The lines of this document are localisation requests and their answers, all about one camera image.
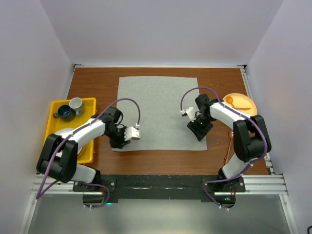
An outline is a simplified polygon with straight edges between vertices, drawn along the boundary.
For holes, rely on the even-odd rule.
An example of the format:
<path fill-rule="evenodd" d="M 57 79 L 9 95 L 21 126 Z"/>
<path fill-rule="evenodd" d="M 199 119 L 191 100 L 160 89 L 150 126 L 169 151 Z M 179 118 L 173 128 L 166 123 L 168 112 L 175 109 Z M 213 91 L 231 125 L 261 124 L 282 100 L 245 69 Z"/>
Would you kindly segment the grey cloth napkin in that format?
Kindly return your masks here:
<path fill-rule="evenodd" d="M 140 140 L 122 148 L 126 151 L 179 150 L 206 151 L 206 139 L 198 141 L 188 129 L 188 117 L 180 107 L 196 107 L 197 78 L 120 77 L 117 108 L 124 114 L 122 124 L 139 123 Z"/>

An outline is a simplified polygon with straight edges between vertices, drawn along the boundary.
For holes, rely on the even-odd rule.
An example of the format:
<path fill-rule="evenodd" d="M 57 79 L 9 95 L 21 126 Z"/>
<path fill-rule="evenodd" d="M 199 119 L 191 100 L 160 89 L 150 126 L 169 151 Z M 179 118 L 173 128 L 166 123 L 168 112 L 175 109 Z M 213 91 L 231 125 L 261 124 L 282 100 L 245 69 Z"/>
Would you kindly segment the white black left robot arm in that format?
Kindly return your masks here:
<path fill-rule="evenodd" d="M 85 123 L 87 126 L 75 134 L 50 134 L 39 156 L 37 172 L 45 174 L 49 168 L 48 176 L 56 181 L 80 181 L 89 191 L 98 190 L 101 186 L 100 171 L 78 164 L 79 149 L 103 135 L 109 138 L 110 146 L 117 149 L 122 149 L 130 140 L 125 140 L 126 127 L 118 128 L 118 121 L 123 120 L 123 113 L 119 109 L 110 107 L 92 124 L 96 117 L 97 115 L 91 116 Z"/>

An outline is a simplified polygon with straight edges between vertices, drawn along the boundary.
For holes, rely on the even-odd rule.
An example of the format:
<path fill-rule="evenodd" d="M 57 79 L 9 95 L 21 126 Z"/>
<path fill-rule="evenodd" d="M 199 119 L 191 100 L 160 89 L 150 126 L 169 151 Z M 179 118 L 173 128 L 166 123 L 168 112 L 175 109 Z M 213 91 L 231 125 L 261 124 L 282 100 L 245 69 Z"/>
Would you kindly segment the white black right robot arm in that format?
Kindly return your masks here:
<path fill-rule="evenodd" d="M 220 168 L 217 179 L 204 181 L 204 185 L 215 184 L 227 192 L 234 186 L 234 180 L 271 150 L 271 142 L 264 118 L 260 115 L 250 116 L 230 107 L 226 102 L 209 99 L 206 94 L 199 95 L 193 107 L 180 109 L 183 116 L 190 119 L 187 127 L 201 141 L 212 128 L 212 122 L 219 120 L 232 129 L 234 155 Z"/>

